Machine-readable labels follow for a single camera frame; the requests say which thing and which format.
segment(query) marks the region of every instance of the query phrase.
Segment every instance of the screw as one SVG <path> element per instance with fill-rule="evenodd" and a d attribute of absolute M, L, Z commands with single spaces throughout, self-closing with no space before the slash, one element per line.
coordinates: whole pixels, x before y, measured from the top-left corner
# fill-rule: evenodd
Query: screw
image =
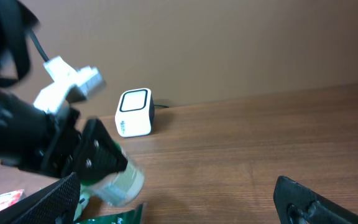
<path fill-rule="evenodd" d="M 86 159 L 86 168 L 90 168 L 92 166 L 92 161 L 90 159 Z"/>

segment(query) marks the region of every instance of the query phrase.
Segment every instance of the wooden table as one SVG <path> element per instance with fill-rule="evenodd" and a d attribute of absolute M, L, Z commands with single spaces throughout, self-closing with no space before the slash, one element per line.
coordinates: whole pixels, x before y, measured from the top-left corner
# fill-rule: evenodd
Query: wooden table
<path fill-rule="evenodd" d="M 147 223 L 279 223 L 280 175 L 358 214 L 358 85 L 157 110 L 152 134 L 138 138 L 101 120 L 146 181 L 125 209 L 92 198 L 86 218 L 147 202 Z M 53 181 L 0 167 L 0 193 Z"/>

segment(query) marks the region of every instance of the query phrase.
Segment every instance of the green packaging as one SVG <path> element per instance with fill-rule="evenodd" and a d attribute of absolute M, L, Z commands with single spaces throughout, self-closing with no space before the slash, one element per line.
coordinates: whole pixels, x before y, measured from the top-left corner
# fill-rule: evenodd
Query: green packaging
<path fill-rule="evenodd" d="M 90 218 L 87 220 L 83 220 L 80 222 L 76 222 L 75 224 L 141 224 L 143 223 L 143 214 L 145 210 L 146 204 L 140 204 L 135 209 L 123 212 L 120 214 L 114 215 L 106 215 L 97 218 Z"/>

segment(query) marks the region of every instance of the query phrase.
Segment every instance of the small speaker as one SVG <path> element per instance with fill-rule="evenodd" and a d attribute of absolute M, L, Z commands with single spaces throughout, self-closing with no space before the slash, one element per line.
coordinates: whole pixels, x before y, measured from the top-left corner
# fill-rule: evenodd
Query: small speaker
<path fill-rule="evenodd" d="M 124 138 L 143 136 L 152 131 L 154 102 L 151 90 L 128 90 L 121 95 L 116 112 L 118 134 Z"/>

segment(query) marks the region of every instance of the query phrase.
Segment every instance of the beige wall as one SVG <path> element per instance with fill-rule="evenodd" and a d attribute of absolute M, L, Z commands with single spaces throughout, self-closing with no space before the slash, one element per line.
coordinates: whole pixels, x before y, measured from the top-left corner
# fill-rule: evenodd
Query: beige wall
<path fill-rule="evenodd" d="M 49 57 L 97 66 L 107 88 L 77 105 L 114 114 L 148 87 L 170 106 L 358 82 L 358 0 L 22 0 Z M 51 82 L 30 44 L 32 101 Z"/>

